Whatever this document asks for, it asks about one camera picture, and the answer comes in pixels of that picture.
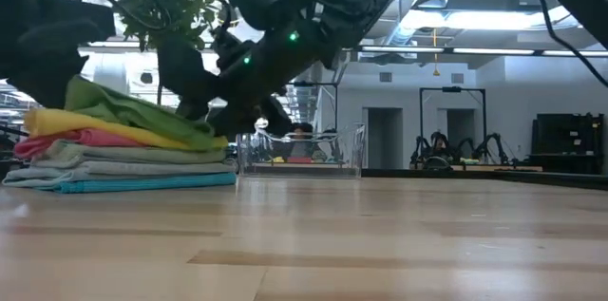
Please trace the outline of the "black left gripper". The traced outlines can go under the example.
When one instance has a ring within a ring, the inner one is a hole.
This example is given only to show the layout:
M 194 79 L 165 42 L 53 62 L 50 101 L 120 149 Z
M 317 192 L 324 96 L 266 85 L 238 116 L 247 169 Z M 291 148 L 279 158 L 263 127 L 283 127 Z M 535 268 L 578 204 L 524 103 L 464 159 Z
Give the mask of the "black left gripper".
M 116 34 L 110 7 L 76 0 L 0 0 L 0 79 L 46 108 L 62 109 L 88 56 L 64 54 Z

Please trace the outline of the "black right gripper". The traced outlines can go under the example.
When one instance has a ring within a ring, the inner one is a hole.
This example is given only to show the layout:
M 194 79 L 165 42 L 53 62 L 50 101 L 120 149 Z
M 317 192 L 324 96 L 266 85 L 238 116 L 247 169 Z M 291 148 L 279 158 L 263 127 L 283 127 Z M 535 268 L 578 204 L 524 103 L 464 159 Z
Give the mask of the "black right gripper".
M 206 120 L 215 134 L 234 141 L 238 135 L 263 130 L 282 137 L 292 121 L 274 96 L 248 100 L 238 83 L 230 83 L 204 68 L 201 53 L 179 37 L 169 37 L 157 48 L 161 86 L 180 97 L 178 114 L 190 121 Z

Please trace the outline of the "yellow towel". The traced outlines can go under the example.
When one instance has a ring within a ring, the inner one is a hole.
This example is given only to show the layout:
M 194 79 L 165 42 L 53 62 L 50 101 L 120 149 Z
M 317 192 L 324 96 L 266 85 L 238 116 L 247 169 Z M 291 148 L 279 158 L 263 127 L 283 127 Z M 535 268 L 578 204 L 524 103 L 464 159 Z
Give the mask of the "yellow towel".
M 106 122 L 87 115 L 52 108 L 39 108 L 28 111 L 24 116 L 24 127 L 33 138 L 71 130 L 93 128 L 104 130 L 112 135 L 119 135 L 141 144 L 166 149 L 203 152 L 211 151 L 212 149 L 224 149 L 228 146 L 228 141 L 225 137 L 209 138 L 205 136 L 200 141 L 187 141 L 182 138 L 171 140 L 142 128 Z

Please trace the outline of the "pink towel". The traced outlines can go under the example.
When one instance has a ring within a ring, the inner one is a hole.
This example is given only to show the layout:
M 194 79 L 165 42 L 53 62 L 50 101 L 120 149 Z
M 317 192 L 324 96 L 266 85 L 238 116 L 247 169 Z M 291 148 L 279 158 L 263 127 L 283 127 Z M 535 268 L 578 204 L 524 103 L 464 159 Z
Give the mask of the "pink towel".
M 15 144 L 14 155 L 19 159 L 32 159 L 45 152 L 56 141 L 70 141 L 89 146 L 142 146 L 141 143 L 104 130 L 85 128 L 40 137 L 28 137 Z

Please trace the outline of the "grey waffle-weave towel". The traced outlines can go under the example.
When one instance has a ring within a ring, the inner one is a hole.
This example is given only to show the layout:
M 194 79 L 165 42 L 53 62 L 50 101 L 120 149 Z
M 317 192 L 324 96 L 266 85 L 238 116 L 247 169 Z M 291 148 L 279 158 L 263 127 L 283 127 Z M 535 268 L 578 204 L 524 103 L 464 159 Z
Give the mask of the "grey waffle-weave towel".
M 139 163 L 89 160 L 72 167 L 52 167 L 59 172 L 76 171 L 79 174 L 108 176 L 176 176 L 215 173 L 234 173 L 232 165 L 222 162 L 196 164 Z

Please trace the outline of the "green microfiber towel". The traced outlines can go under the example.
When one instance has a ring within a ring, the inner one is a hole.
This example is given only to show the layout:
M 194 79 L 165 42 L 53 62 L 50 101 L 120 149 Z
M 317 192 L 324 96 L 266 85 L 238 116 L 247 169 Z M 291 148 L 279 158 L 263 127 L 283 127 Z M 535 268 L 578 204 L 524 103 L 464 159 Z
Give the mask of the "green microfiber towel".
M 70 168 L 89 160 L 202 164 L 223 162 L 223 149 L 207 152 L 193 152 L 156 147 L 99 147 L 81 145 L 71 141 L 55 141 L 45 152 L 31 161 L 32 166 L 46 168 Z

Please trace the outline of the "bright lime green towel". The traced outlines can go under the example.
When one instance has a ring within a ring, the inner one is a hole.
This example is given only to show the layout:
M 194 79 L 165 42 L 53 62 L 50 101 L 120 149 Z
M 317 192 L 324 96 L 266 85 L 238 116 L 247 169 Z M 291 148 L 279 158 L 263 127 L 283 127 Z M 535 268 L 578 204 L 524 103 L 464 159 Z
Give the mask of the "bright lime green towel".
M 147 130 L 183 149 L 207 151 L 223 149 L 228 141 L 218 136 L 207 122 L 193 122 L 151 102 L 120 93 L 82 77 L 74 77 L 66 87 L 64 109 L 105 122 Z

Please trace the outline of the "turquoise terry towel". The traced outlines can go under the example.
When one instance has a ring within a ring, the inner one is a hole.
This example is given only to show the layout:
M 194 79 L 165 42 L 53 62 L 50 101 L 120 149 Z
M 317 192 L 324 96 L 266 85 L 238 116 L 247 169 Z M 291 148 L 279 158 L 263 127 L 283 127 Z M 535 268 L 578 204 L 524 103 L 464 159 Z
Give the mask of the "turquoise terry towel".
M 36 187 L 36 190 L 58 194 L 90 194 L 133 192 L 146 190 L 168 190 L 183 188 L 200 188 L 210 186 L 234 185 L 236 173 L 217 173 L 208 175 L 177 176 L 157 179 L 118 179 L 86 180 L 59 182 L 51 187 Z

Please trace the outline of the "person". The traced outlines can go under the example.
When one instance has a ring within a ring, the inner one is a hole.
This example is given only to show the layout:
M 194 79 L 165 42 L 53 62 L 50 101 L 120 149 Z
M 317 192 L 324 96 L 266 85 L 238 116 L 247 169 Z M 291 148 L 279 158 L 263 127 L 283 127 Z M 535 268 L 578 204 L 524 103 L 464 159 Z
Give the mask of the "person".
M 311 159 L 317 148 L 313 141 L 313 126 L 308 122 L 296 123 L 291 129 L 291 142 L 288 143 L 287 159 Z
M 451 162 L 451 155 L 447 142 L 447 137 L 441 132 L 434 132 L 431 135 L 432 150 L 431 156 L 441 158 L 447 162 Z

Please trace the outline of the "clear plastic bin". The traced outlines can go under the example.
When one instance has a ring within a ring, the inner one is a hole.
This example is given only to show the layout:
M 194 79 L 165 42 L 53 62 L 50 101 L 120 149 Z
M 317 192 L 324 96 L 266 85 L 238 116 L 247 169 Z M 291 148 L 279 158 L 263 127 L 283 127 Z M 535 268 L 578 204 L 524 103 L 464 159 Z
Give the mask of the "clear plastic bin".
M 248 177 L 358 179 L 365 139 L 362 123 L 320 133 L 298 129 L 281 138 L 258 129 L 237 137 L 238 171 Z

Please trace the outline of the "green leafy plant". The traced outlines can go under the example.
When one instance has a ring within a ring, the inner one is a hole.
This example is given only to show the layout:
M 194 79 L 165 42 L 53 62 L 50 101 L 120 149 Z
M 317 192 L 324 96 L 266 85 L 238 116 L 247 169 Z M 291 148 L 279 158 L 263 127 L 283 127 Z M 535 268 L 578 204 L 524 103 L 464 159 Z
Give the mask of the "green leafy plant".
M 141 51 L 158 48 L 170 35 L 202 49 L 204 32 L 228 29 L 233 21 L 227 0 L 117 0 L 115 11 L 125 25 L 124 37 L 137 39 Z

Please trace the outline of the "small yellow hanging item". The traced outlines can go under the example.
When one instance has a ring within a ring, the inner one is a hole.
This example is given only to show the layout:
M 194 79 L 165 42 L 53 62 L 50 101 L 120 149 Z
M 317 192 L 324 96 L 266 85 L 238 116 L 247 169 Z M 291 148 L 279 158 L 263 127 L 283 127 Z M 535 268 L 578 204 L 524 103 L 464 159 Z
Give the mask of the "small yellow hanging item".
M 434 47 L 438 47 L 438 42 L 437 42 L 437 28 L 434 28 L 432 30 L 432 43 Z M 438 69 L 438 59 L 439 59 L 439 54 L 438 52 L 434 53 L 434 68 L 433 68 L 433 76 L 440 76 L 441 73 Z

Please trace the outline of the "long ceiling light strip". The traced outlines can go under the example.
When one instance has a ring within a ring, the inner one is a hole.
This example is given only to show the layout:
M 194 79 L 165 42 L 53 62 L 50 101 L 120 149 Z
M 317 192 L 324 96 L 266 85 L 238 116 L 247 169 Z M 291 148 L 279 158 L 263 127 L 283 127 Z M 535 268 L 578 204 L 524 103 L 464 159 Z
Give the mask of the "long ceiling light strip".
M 83 46 L 86 51 L 126 51 L 138 52 L 136 42 L 98 42 Z M 445 54 L 445 55 L 491 55 L 491 56 L 546 56 L 546 57 L 575 57 L 571 50 L 562 49 L 519 49 L 519 48 L 480 48 L 480 47 L 390 47 L 390 46 L 360 46 L 345 48 L 345 51 L 366 53 L 398 53 L 398 54 Z

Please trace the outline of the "black cabinet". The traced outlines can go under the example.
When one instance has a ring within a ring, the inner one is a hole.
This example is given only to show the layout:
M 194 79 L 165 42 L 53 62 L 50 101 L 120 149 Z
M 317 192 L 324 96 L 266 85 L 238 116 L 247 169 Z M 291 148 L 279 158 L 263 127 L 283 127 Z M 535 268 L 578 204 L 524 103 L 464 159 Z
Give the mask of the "black cabinet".
M 528 160 L 544 172 L 600 175 L 603 126 L 603 114 L 538 114 Z

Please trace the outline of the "black metal stand frame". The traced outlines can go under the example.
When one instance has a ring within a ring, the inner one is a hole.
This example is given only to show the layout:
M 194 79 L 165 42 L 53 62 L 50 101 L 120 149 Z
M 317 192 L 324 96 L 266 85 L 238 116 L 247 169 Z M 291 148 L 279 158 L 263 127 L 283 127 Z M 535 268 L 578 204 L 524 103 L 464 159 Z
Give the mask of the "black metal stand frame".
M 442 154 L 444 153 L 444 149 L 436 150 L 435 144 L 438 139 L 442 140 L 446 145 L 447 156 L 451 160 L 460 161 L 460 157 L 456 155 L 455 150 L 450 147 L 447 137 L 441 133 L 436 132 L 431 136 L 432 143 L 428 143 L 425 139 L 425 131 L 424 131 L 424 101 L 423 96 L 425 91 L 441 91 L 442 93 L 462 93 L 463 91 L 471 94 L 472 91 L 479 92 L 482 96 L 482 99 L 478 101 L 478 104 L 482 106 L 482 121 L 483 121 L 483 135 L 482 135 L 482 143 L 485 143 L 485 139 L 488 136 L 487 133 L 487 122 L 486 122 L 486 92 L 484 88 L 466 88 L 459 86 L 444 86 L 444 87 L 420 87 L 419 88 L 419 136 L 416 138 L 416 149 L 411 156 L 411 160 L 417 160 L 418 163 L 427 163 L 429 160 L 440 160 L 446 161 Z

